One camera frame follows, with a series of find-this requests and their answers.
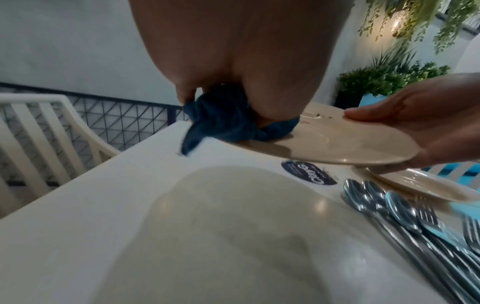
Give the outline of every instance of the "chair backrest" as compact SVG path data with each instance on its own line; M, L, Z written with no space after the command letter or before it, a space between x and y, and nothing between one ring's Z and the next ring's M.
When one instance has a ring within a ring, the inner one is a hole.
M85 124L64 95L0 94L0 118L0 151L36 197L47 194L50 189L33 154L37 160L41 158L39 161L48 167L59 185L87 171L72 144L73 132L87 142L95 166L120 153ZM1 176L0 201L3 213L22 205Z
M445 178L452 180L454 182L459 182L462 177L469 176L469 179L466 181L466 186L478 190L480 188L480 174L479 169L480 164L474 162L464 162L459 165L454 164L444 164L433 166L428 172L435 175L445 174Z

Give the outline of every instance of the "hanging plant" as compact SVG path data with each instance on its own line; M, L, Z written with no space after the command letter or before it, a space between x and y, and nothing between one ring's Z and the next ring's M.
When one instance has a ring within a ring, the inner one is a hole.
M455 43L465 21L478 14L479 8L480 0L451 0L443 27L433 39L437 54Z
M375 20L384 17L380 33L376 40L383 37L382 31L395 13L404 12L404 21L393 33L400 40L400 45L407 49L410 42L422 42L443 0L366 0L368 10L365 20L358 30L360 36L373 34ZM463 23L480 12L480 0L451 0L446 21L435 36L435 51L440 53L455 43Z

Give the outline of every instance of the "hand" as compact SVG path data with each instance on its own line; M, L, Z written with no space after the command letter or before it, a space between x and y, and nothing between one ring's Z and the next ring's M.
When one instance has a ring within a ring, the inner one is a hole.
M153 62L181 104L243 85L257 123L298 117L316 92L353 0L130 0Z
M412 160L371 168L376 173L480 159L480 74L421 81L380 103L348 109L345 116L388 124L420 145Z

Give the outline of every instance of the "table surface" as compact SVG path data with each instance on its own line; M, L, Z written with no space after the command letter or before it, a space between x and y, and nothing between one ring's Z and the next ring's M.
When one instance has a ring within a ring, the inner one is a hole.
M339 183L177 122L0 220L2 303L443 303Z

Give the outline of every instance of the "plate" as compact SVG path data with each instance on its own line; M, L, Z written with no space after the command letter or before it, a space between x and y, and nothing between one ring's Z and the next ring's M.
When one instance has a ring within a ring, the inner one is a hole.
M417 170L407 169L404 171L378 175L367 169L367 171L378 179L392 186L400 187L407 192L428 195L453 202L476 202L480 201L480 193L451 181L449 179Z
M400 163L419 152L416 142L397 129L352 121L342 109L322 104L307 107L297 127L282 139L236 144L286 159L362 166Z

